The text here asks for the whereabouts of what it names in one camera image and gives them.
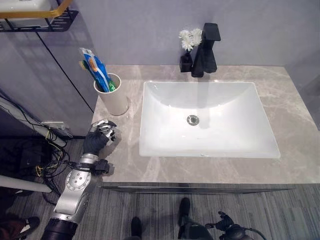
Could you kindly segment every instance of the marble countertop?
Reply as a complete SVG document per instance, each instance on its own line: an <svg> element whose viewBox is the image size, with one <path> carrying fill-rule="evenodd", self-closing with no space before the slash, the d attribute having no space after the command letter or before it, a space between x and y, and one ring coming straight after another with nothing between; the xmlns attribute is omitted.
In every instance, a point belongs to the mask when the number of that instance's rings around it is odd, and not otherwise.
<svg viewBox="0 0 320 240"><path fill-rule="evenodd" d="M218 66L201 81L254 82L268 116L281 157L144 157L139 155L139 135L145 81L198 81L179 66L109 65L119 75L129 98L121 116L108 113L98 97L92 122L107 118L120 130L117 143L100 157L114 166L104 182L306 184L320 183L320 132L283 67Z"/></svg>

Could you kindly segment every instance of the drain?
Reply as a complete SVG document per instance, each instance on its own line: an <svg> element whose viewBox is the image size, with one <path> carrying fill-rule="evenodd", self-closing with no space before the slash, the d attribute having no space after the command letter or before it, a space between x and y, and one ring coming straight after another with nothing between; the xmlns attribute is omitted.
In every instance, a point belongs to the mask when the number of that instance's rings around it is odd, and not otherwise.
<svg viewBox="0 0 320 240"><path fill-rule="evenodd" d="M186 122L191 126L196 126L199 124L199 118L196 115L189 115L186 118Z"/></svg>

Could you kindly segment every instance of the cup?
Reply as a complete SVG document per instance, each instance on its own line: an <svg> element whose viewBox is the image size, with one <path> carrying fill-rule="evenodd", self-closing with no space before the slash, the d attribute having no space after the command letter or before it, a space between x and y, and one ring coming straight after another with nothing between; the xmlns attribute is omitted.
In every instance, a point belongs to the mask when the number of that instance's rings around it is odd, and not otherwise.
<svg viewBox="0 0 320 240"><path fill-rule="evenodd" d="M99 86L97 86L96 81L94 81L93 87L98 92L108 112L111 115L119 116L124 114L128 110L128 99L121 84L121 78L114 73L108 73L108 76L114 82L114 91L103 92L103 90Z"/></svg>

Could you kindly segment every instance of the faucet handle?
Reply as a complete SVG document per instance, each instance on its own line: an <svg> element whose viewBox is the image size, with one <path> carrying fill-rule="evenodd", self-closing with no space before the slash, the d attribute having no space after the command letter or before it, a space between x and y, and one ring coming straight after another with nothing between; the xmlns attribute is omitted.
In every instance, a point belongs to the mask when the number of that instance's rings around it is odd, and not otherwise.
<svg viewBox="0 0 320 240"><path fill-rule="evenodd" d="M221 41L218 24L206 22L202 32L203 47L212 49L215 41Z"/></svg>

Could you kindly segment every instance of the robotic hand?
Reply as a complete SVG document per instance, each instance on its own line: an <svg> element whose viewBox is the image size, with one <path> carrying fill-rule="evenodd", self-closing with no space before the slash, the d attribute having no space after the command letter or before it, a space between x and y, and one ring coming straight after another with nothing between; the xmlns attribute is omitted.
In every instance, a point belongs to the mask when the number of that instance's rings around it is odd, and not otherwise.
<svg viewBox="0 0 320 240"><path fill-rule="evenodd" d="M90 194L101 180L101 174L109 171L108 161L98 158L99 151L115 141L112 121L103 119L91 125L83 143L83 155L65 180L60 196L42 240L71 240L76 233L88 206Z"/></svg>

